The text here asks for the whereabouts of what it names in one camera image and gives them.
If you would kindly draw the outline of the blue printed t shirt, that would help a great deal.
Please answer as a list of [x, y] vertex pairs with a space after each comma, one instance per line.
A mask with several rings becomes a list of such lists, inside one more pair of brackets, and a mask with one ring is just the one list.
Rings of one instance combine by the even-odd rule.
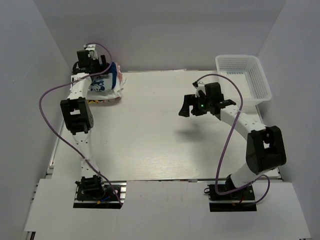
[[111, 63], [111, 67], [104, 75], [93, 76], [90, 85], [91, 92], [107, 92], [111, 91], [116, 87], [117, 83], [117, 66], [115, 62]]

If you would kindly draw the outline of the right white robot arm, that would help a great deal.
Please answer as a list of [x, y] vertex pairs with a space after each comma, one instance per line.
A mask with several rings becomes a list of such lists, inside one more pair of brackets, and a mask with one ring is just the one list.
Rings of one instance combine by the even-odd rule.
[[230, 125], [226, 142], [233, 132], [238, 132], [246, 140], [245, 163], [225, 181], [225, 191], [216, 193], [220, 196], [238, 192], [251, 185], [263, 174], [283, 166], [286, 152], [282, 132], [277, 126], [266, 126], [244, 113], [233, 100], [225, 99], [221, 86], [217, 82], [196, 88], [194, 94], [186, 94], [179, 116], [202, 116], [207, 113]]

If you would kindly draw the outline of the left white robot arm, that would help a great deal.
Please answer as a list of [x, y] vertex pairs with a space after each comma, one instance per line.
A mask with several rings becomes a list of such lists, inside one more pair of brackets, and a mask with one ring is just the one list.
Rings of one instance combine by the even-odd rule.
[[98, 188], [103, 185], [96, 164], [91, 141], [94, 118], [87, 102], [92, 77], [108, 66], [105, 56], [100, 64], [96, 46], [88, 44], [77, 52], [77, 64], [71, 76], [70, 93], [67, 99], [60, 102], [60, 107], [67, 130], [75, 141], [75, 149], [80, 155], [81, 180], [76, 184], [84, 188]]

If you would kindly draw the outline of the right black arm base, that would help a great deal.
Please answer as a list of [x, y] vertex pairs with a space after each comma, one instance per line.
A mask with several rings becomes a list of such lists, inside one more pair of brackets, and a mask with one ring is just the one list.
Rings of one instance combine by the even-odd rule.
[[231, 194], [219, 195], [215, 191], [215, 185], [209, 184], [203, 192], [208, 195], [209, 210], [212, 213], [257, 211], [256, 198], [252, 186]]

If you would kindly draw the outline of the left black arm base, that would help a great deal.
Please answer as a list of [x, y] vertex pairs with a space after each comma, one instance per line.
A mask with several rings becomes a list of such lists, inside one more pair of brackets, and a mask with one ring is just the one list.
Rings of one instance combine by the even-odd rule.
[[75, 209], [120, 209], [125, 201], [127, 183], [107, 183], [100, 176], [76, 181]]

